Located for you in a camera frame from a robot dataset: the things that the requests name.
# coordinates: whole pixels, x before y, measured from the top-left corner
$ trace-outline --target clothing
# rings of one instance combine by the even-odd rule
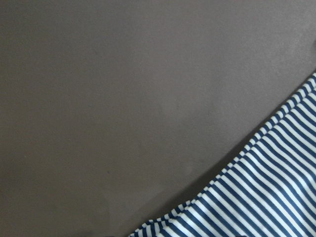
[[[192,201],[130,237],[315,237],[316,74]]]

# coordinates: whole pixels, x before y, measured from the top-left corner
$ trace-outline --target floor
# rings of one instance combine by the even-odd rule
[[[126,236],[194,198],[314,71],[315,15],[1,2],[0,236]]]

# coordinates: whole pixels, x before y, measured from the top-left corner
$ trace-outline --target garment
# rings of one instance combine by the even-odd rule
[[[316,236],[316,74],[197,195],[130,237]]]

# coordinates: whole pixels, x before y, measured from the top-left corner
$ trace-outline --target fabric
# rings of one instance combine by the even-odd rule
[[[192,201],[130,237],[315,237],[316,74]]]

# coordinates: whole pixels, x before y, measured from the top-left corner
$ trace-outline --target striped shirt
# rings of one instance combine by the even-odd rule
[[[316,237],[316,74],[192,201],[130,237]]]

